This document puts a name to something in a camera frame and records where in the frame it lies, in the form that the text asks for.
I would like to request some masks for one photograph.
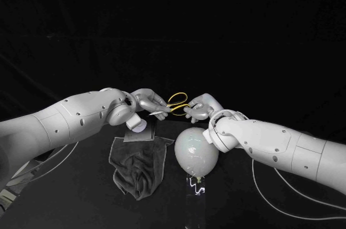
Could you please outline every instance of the yellow scissor handle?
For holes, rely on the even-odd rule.
[[[178,105],[175,108],[172,108],[171,112],[175,116],[184,116],[187,115],[187,113],[184,114],[175,114],[174,111],[178,109],[178,108],[184,108],[184,107],[190,107],[191,108],[191,105],[190,104],[182,104],[182,105]]]
[[[172,106],[179,105],[181,103],[185,103],[185,102],[187,102],[187,100],[188,100],[188,94],[187,94],[185,92],[177,93],[177,94],[169,98],[168,102],[171,103],[172,98],[174,98],[177,95],[181,95],[181,94],[185,95],[185,100],[179,101],[178,103],[168,104],[168,107],[172,107]]]

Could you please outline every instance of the gray cloth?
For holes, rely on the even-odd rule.
[[[125,194],[136,200],[151,196],[165,178],[167,147],[175,140],[156,136],[152,141],[125,142],[116,137],[110,151],[110,164],[116,167],[113,180]]]

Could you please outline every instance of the cable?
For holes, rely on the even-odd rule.
[[[334,207],[334,208],[340,208],[340,209],[342,209],[342,210],[346,211],[346,208],[345,208],[345,207],[342,207],[342,206],[340,206],[340,205],[329,204],[329,203],[327,203],[327,202],[324,202],[324,201],[319,201],[319,200],[314,199],[312,197],[309,197],[308,195],[305,195],[302,192],[299,192],[299,191],[296,190],[296,188],[290,185],[290,183],[288,182],[288,180],[285,179],[285,177],[283,177],[283,175],[280,174],[278,168],[275,168],[275,169],[276,169],[278,174],[279,174],[280,177],[283,178],[286,184],[290,186],[290,188],[292,188],[305,198],[311,199],[312,201],[315,201],[315,202],[318,202],[318,203],[321,203],[321,204],[325,204],[325,205],[328,205],[328,206],[331,206],[331,207]]]
[[[254,172],[254,159],[253,159],[253,177],[254,177],[254,184],[256,184],[256,187],[257,187],[257,190],[262,194],[262,197],[263,199],[267,201],[267,203],[270,204],[270,206],[278,210],[280,211],[283,214],[286,214],[288,216],[290,217],[295,217],[295,218],[299,218],[299,219],[305,219],[305,220],[312,220],[312,221],[322,221],[322,220],[334,220],[334,219],[346,219],[346,216],[334,216],[334,217],[324,217],[324,218],[311,218],[311,217],[302,217],[302,216],[298,216],[298,215],[292,215],[289,213],[286,213],[285,211],[282,211],[280,209],[278,209],[273,204],[269,202],[269,200],[266,199],[262,191],[260,191],[260,188],[259,188],[259,184],[257,184],[257,179],[256,179],[256,172]]]
[[[55,168],[64,163],[64,161],[68,159],[73,151],[70,152],[70,154],[67,155],[67,157],[64,158],[64,160],[61,161],[61,163],[60,163],[60,164],[54,167],[54,169],[51,169],[44,175],[41,175],[38,178],[32,179],[31,181],[25,181],[25,182],[22,182],[22,183],[18,183],[17,185],[6,186],[5,189],[12,188],[12,187],[15,187],[15,186],[18,186],[18,185],[31,183],[31,182],[37,181],[38,179],[41,179],[41,178],[43,178],[50,172],[53,172],[53,170],[55,170]]]
[[[40,168],[48,161],[51,161],[53,158],[64,151],[66,147],[32,169],[30,169],[24,174],[19,174],[17,177],[14,177],[9,181],[14,181],[17,178],[22,177],[25,174],[28,174],[31,171],[34,171],[37,168]]]

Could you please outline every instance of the table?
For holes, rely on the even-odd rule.
[[[158,121],[156,135],[177,139],[207,123]],[[175,144],[168,147],[164,182],[152,196],[136,201],[115,184],[116,168],[109,163],[115,137],[123,137],[126,125],[106,125],[102,132],[80,142],[61,166],[22,191],[0,218],[2,229],[184,229],[187,172],[181,168]],[[37,177],[54,168],[68,150],[51,160]],[[346,220],[308,221],[283,215],[265,201],[253,179],[253,159],[241,149],[220,153],[217,166],[205,177],[207,228],[342,228]],[[345,216],[346,211],[305,199],[289,188],[276,171],[256,162],[256,179],[272,203],[299,216]],[[346,206],[346,196],[290,173],[283,175],[309,196]]]

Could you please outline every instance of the wrinkled fabric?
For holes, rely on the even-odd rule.
[[[167,150],[174,142],[159,136],[152,141],[132,142],[125,142],[122,137],[115,138],[109,160],[116,167],[113,181],[138,201],[155,193],[164,181]]]

